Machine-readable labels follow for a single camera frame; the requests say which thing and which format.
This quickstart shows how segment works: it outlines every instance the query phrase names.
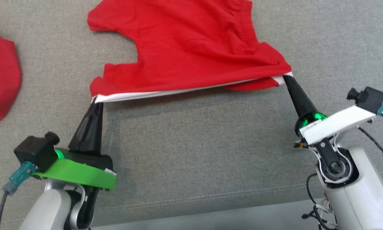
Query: gray fabric surface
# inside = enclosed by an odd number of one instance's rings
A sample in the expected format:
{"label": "gray fabric surface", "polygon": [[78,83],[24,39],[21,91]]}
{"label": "gray fabric surface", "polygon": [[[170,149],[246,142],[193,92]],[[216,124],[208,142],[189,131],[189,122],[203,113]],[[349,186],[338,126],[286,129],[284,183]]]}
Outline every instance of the gray fabric surface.
{"label": "gray fabric surface", "polygon": [[[53,131],[66,147],[88,108],[88,85],[107,62],[136,61],[132,41],[94,33],[92,1],[0,1],[0,35],[15,41],[22,87],[0,122],[1,187],[17,168],[12,150],[27,135]],[[383,91],[383,1],[255,1],[259,40],[277,48],[320,111],[350,106],[351,87]],[[105,106],[102,151],[117,190],[101,192],[94,226],[307,199],[315,158],[295,151],[295,111],[285,87],[203,90]],[[383,119],[366,130],[383,145]],[[383,156],[363,134],[383,175]],[[311,184],[314,194],[320,187]],[[8,199],[3,230],[17,229],[44,188],[30,179]]]}

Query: red cloth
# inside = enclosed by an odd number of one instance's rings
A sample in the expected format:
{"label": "red cloth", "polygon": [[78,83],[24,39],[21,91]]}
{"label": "red cloth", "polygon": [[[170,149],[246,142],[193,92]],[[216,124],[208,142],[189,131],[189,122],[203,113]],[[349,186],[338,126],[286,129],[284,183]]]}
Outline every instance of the red cloth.
{"label": "red cloth", "polygon": [[0,120],[13,104],[21,84],[14,42],[0,38]]}
{"label": "red cloth", "polygon": [[282,55],[258,42],[247,0],[103,0],[88,14],[91,30],[131,38],[138,62],[106,64],[92,96],[215,86],[257,90],[278,86],[291,71]]}

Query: cable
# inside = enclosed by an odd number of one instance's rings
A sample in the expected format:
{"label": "cable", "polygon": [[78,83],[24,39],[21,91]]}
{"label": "cable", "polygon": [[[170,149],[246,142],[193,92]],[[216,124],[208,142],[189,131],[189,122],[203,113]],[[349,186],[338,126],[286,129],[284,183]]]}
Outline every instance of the cable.
{"label": "cable", "polygon": [[317,175],[317,173],[311,174],[311,175],[308,176],[308,179],[306,179],[306,191],[308,192],[308,196],[309,196],[309,198],[311,199],[312,203],[314,203],[314,204],[316,204],[316,202],[315,202],[315,200],[312,198],[311,192],[309,191],[309,180],[310,180],[312,177],[316,176],[316,175]]}
{"label": "cable", "polygon": [[370,140],[372,140],[374,142],[374,144],[380,149],[380,151],[383,153],[383,148],[380,146],[379,143],[377,143],[377,141],[370,135],[368,134],[368,132],[366,132],[364,129],[362,129],[361,127],[358,127],[358,129],[360,131],[362,131]]}
{"label": "cable", "polygon": [[302,218],[303,220],[305,220],[305,219],[308,219],[309,217],[314,217],[313,214],[314,214],[314,211],[312,210],[312,211],[311,211],[310,213],[308,213],[308,214],[303,214],[301,218]]}
{"label": "cable", "polygon": [[6,199],[7,199],[8,195],[9,195],[8,191],[4,192],[4,195],[3,195],[3,198],[2,198],[2,203],[0,204],[0,224],[2,223],[2,216],[3,216],[4,205],[6,203]]}
{"label": "cable", "polygon": [[320,217],[319,213],[318,213],[318,208],[316,205],[314,205],[314,213],[315,213],[315,217],[316,219],[319,221],[319,225],[323,227],[323,229],[326,229],[326,230],[333,230],[333,228],[328,228],[326,226],[326,224],[324,223],[324,220],[322,220],[322,218]]}
{"label": "cable", "polygon": [[3,187],[5,192],[8,192],[9,195],[13,195],[18,187],[33,175],[37,171],[37,168],[33,163],[25,161],[13,174],[9,177],[9,182]]}

